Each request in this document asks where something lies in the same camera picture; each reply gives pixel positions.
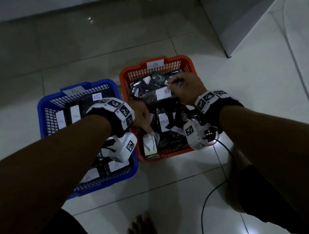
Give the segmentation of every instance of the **person's right hand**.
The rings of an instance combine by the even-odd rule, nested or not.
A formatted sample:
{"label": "person's right hand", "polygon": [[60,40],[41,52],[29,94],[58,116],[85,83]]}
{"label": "person's right hand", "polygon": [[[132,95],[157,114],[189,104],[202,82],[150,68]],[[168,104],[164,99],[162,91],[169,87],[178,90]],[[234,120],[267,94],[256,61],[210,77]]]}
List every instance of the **person's right hand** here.
{"label": "person's right hand", "polygon": [[[177,80],[183,80],[184,85],[179,88],[176,83]],[[170,89],[181,102],[194,106],[198,96],[207,91],[203,82],[194,73],[179,72],[174,75],[167,83],[167,88]]]}

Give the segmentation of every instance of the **person's left hand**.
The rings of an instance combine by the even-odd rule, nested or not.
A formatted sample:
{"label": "person's left hand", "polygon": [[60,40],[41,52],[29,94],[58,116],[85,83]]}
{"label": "person's left hand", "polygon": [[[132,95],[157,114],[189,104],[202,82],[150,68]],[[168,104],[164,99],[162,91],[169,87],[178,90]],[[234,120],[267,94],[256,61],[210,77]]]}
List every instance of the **person's left hand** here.
{"label": "person's left hand", "polygon": [[130,100],[128,105],[134,110],[135,120],[133,121],[134,127],[141,127],[148,134],[154,136],[155,133],[150,127],[150,114],[146,105],[142,101]]}

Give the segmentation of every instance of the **black pants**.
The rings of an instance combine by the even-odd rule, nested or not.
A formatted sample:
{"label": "black pants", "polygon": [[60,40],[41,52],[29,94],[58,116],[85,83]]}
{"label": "black pants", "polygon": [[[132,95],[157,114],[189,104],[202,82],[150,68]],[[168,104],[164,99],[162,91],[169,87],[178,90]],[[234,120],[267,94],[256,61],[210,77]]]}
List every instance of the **black pants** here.
{"label": "black pants", "polygon": [[308,224],[253,165],[240,177],[239,202],[247,214],[265,223],[277,224],[290,233],[309,233]]}
{"label": "black pants", "polygon": [[[308,224],[253,165],[246,168],[240,177],[239,202],[247,214],[265,223],[277,224],[291,233],[309,233]],[[61,209],[42,233],[87,232],[73,216]]]}

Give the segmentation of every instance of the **person's left arm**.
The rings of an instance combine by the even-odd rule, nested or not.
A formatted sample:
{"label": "person's left arm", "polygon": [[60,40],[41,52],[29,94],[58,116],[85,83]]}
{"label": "person's left arm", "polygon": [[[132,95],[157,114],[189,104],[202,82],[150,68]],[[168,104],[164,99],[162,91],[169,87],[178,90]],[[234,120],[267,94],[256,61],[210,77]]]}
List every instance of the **person's left arm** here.
{"label": "person's left arm", "polygon": [[[128,103],[133,125],[151,131],[144,103]],[[1,233],[39,233],[62,207],[110,136],[99,115],[41,139],[0,161]]]}

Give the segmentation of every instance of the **plastic basket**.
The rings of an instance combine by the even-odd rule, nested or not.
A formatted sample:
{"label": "plastic basket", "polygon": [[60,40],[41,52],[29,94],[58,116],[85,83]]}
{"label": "plastic basket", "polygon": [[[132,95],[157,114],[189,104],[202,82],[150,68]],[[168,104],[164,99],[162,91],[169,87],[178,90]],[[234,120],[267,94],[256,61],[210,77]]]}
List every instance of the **plastic basket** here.
{"label": "plastic basket", "polygon": [[[157,67],[157,68],[152,68],[152,69],[147,69],[147,63],[149,62],[155,62],[158,60],[162,60],[164,59],[164,65],[161,67]],[[127,67],[125,69],[123,69],[119,75],[120,78],[120,83],[121,83],[121,88],[122,88],[122,92],[123,92],[123,98],[125,101],[128,101],[131,99],[129,93],[129,83],[131,81],[137,80],[141,77],[146,77],[151,75],[154,71],[158,71],[162,74],[164,73],[168,73],[171,71],[175,71],[177,69],[182,68],[184,70],[184,72],[193,72],[196,74],[195,68],[193,66],[193,63],[191,61],[191,59],[187,56],[184,55],[180,55],[180,56],[175,56],[175,57],[171,57],[171,58],[167,58],[166,56],[164,57],[160,57],[160,58],[154,58],[154,59],[150,59],[150,60],[146,60],[141,62],[139,65],[136,66],[132,66],[132,67]],[[159,154],[160,154],[160,158],[154,159],[154,160],[150,160],[150,161],[146,161],[144,159],[144,157],[142,156],[141,152],[140,152],[140,141],[139,141],[139,129],[132,127],[131,128],[131,132],[133,132],[137,139],[138,139],[138,144],[135,147],[136,150],[136,155],[138,157],[138,159],[142,162],[153,162],[153,161],[157,161],[163,158],[169,158],[169,157],[173,157],[179,154],[183,154],[183,153],[187,153],[190,151],[193,151],[192,148],[187,147],[185,149],[182,150],[171,150],[170,148],[165,148],[163,150],[159,150]]]}
{"label": "plastic basket", "polygon": [[[78,86],[82,86],[86,91],[72,96],[67,96],[65,93],[63,93],[63,91],[65,90],[70,90]],[[37,107],[41,138],[47,137],[58,131],[56,112],[61,110],[66,102],[71,102],[82,96],[97,93],[99,91],[106,89],[113,89],[115,97],[120,98],[117,85],[112,80],[109,79],[104,79],[93,83],[89,82],[80,83],[67,88],[63,88],[58,93],[43,97],[39,101]],[[68,199],[79,197],[131,178],[132,176],[135,175],[135,173],[138,170],[138,159],[136,157],[135,150],[132,152],[132,158],[134,162],[133,166],[124,168],[123,170],[119,170],[119,172],[106,178],[97,178],[96,180],[92,180],[86,184],[76,187]]]}

